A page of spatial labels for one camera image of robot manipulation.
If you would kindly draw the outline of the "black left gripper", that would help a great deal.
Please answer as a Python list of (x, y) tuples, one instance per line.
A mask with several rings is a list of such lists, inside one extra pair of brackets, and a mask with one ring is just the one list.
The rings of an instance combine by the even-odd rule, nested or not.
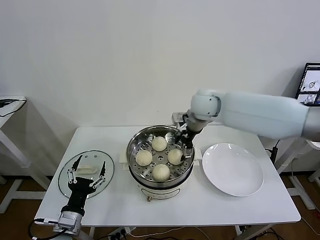
[(68, 188), (71, 190), (71, 195), (66, 205), (66, 210), (69, 212), (84, 213), (87, 196), (94, 193), (96, 191), (94, 188), (97, 188), (106, 180), (105, 161), (103, 162), (97, 180), (93, 181), (92, 179), (88, 178), (75, 177), (75, 173), (78, 169), (82, 157), (83, 156), (80, 155), (78, 159), (72, 164), (71, 168), (67, 169)]

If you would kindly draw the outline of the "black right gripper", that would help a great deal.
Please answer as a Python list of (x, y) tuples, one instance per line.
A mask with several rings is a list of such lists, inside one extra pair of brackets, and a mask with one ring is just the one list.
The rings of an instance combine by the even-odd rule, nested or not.
[(195, 150), (193, 145), (193, 139), (198, 134), (199, 134), (199, 131), (193, 131), (189, 127), (186, 127), (186, 129), (184, 130), (181, 130), (181, 129), (177, 130), (174, 137), (174, 142), (183, 143), (185, 145), (181, 149), (181, 152), (182, 152), (181, 161), (194, 160)]

